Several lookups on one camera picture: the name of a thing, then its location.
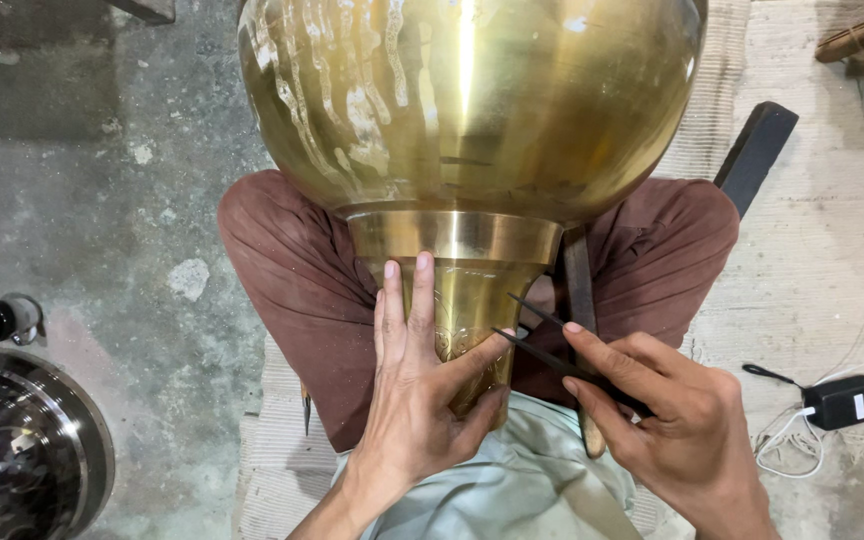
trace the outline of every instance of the engraved metal bowl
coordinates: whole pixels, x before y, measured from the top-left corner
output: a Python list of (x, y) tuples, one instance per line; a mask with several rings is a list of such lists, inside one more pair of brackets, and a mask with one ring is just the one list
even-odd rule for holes
[(113, 479), (112, 438), (82, 387), (41, 359), (0, 349), (0, 539), (81, 533)]

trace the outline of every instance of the person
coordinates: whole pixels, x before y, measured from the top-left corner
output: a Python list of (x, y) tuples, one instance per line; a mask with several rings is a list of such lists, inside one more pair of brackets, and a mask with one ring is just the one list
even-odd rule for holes
[[(303, 380), (339, 453), (332, 488), (290, 538), (640, 538), (634, 478), (700, 539), (779, 538), (731, 374), (677, 350), (738, 237), (735, 207), (704, 180), (648, 178), (586, 227), (599, 335), (542, 323), (526, 338), (573, 347), (655, 417), (633, 423), (602, 390), (524, 350), (510, 386), (457, 419), (448, 403), (509, 346), (450, 362), (434, 350), (433, 256), (412, 308), (389, 261), (379, 290), (345, 223), (279, 171), (239, 179), (219, 229), (249, 299)], [(554, 305), (546, 280), (529, 300)], [(506, 423), (489, 433), (504, 404)], [(586, 456), (575, 409), (606, 439)]]

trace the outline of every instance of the hand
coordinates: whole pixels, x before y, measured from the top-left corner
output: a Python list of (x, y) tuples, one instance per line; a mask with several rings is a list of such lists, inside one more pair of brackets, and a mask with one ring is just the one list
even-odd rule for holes
[(607, 345), (575, 323), (563, 334), (602, 375), (655, 413), (632, 423), (600, 388), (570, 376), (562, 381), (619, 465), (688, 520), (698, 538), (779, 538), (737, 378), (645, 333)]
[(405, 321), (402, 269), (385, 265), (375, 302), (375, 389), (366, 430), (325, 498), (289, 535), (358, 538), (382, 512), (426, 477), (470, 460), (509, 397), (489, 388), (459, 420), (449, 403), (511, 347), (493, 334), (443, 363), (435, 352), (435, 270), (428, 252), (415, 260), (412, 311)]

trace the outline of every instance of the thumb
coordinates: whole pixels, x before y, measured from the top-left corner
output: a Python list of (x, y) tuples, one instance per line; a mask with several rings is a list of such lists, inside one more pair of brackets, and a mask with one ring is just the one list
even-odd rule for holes
[(479, 451), (479, 445), (489, 434), (489, 428), (498, 418), (512, 388), (497, 385), (489, 388), (475, 403), (462, 422), (462, 431), (455, 438), (454, 448), (462, 461), (471, 460)]
[(642, 444), (636, 427), (622, 415), (615, 400), (604, 390), (572, 376), (563, 378), (561, 383), (595, 422), (613, 456), (617, 447), (624, 450)]

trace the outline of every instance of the polished brass surface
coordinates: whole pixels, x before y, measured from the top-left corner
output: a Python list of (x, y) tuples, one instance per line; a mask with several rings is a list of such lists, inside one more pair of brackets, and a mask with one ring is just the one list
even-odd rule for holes
[[(517, 308), (499, 297), (524, 294), (561, 227), (605, 212), (658, 162), (689, 98), (706, 10), (706, 0), (247, 0), (239, 51), (276, 164), (349, 220), (372, 270), (394, 257), (408, 277), (418, 250), (439, 256), (448, 360), (463, 350), (455, 343), (488, 334), (469, 329), (514, 328)], [(517, 218), (526, 226), (505, 226)]]
[[(485, 212), (395, 210), (352, 216), (348, 229), (355, 253), (382, 283), (386, 261), (402, 267), (405, 290), (412, 290), (416, 255), (436, 258), (436, 352), (454, 360), (492, 334), (491, 328), (518, 325), (520, 305), (506, 292), (524, 296), (534, 280), (555, 264), (562, 237), (558, 224), (529, 217)], [(405, 297), (405, 309), (411, 307)], [(503, 354), (471, 381), (452, 403), (464, 416), (477, 397), (496, 383), (508, 384), (512, 352)], [(495, 426), (505, 422), (505, 411)]]

